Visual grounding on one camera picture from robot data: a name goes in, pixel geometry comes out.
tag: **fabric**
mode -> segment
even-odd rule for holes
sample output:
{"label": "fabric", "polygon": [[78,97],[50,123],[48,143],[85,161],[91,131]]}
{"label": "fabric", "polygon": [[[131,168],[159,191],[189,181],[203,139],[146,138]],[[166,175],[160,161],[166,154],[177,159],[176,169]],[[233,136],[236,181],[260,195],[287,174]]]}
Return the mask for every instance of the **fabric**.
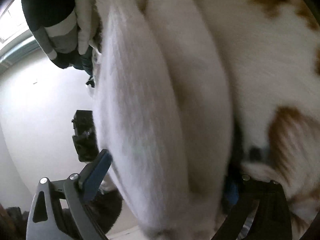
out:
{"label": "fabric", "polygon": [[21,0],[29,29],[59,68],[74,66],[92,75],[92,50],[77,51],[78,24],[74,0]]}
{"label": "fabric", "polygon": [[[227,79],[193,1],[152,1],[144,16],[135,0],[97,0],[103,23],[100,68],[94,70],[97,143],[112,153],[110,176],[149,238],[206,239],[213,234],[229,155]],[[195,91],[187,87],[180,100],[186,83]],[[198,125],[205,138],[197,136]],[[220,137],[209,142],[215,129]]]}

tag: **black device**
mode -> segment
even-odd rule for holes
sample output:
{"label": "black device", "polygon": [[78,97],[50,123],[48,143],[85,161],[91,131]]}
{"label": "black device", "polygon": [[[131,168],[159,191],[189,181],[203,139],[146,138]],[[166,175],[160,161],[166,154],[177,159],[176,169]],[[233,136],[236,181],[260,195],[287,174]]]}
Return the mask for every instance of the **black device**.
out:
{"label": "black device", "polygon": [[[95,197],[111,162],[110,153],[104,149],[79,174],[73,173],[67,179],[58,181],[42,178],[28,217],[27,240],[107,239],[86,203]],[[71,222],[63,217],[60,199],[67,200]]]}
{"label": "black device", "polygon": [[236,239],[255,200],[257,212],[245,240],[292,240],[291,217],[282,186],[243,175],[240,197],[212,240]]}
{"label": "black device", "polygon": [[79,161],[92,162],[99,153],[92,111],[77,110],[72,122],[75,130],[72,139]]}

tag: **white fur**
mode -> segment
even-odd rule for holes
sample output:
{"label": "white fur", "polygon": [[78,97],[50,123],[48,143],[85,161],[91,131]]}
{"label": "white fur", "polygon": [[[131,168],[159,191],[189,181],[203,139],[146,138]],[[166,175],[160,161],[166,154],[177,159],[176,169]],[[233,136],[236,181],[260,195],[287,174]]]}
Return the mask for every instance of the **white fur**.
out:
{"label": "white fur", "polygon": [[[169,27],[181,32],[169,40],[158,36],[159,46],[135,0],[97,0],[103,44],[93,115],[98,147],[113,155],[110,176],[144,233],[154,239],[207,239],[229,156],[231,105],[201,15],[192,0],[178,1],[176,9],[184,14],[171,18],[153,10],[174,0],[150,0],[147,18],[154,33],[159,29],[168,37]],[[169,21],[164,29],[151,21],[157,15]],[[175,56],[160,47],[175,49]],[[180,109],[173,76],[187,90]]]}
{"label": "white fur", "polygon": [[269,19],[249,0],[195,0],[227,67],[244,147],[268,145],[278,106],[293,105],[320,120],[320,78],[315,75],[320,32],[306,27],[293,5]]}

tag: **bolt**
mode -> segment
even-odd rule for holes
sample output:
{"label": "bolt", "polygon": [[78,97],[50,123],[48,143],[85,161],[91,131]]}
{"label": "bolt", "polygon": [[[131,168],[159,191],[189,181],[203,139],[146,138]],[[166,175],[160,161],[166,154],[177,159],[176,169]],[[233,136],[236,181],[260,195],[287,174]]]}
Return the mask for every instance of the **bolt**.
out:
{"label": "bolt", "polygon": [[76,179],[78,179],[78,177],[79,177],[79,175],[77,173],[74,173],[74,174],[70,175],[70,179],[71,180],[76,180]]}
{"label": "bolt", "polygon": [[47,183],[47,181],[48,181],[47,178],[42,178],[42,179],[40,180],[40,183],[41,183],[41,184],[45,184],[45,183]]}
{"label": "bolt", "polygon": [[248,180],[250,180],[250,176],[247,175],[247,174],[244,174],[244,175],[242,175],[242,179],[243,179],[244,181],[248,181]]}

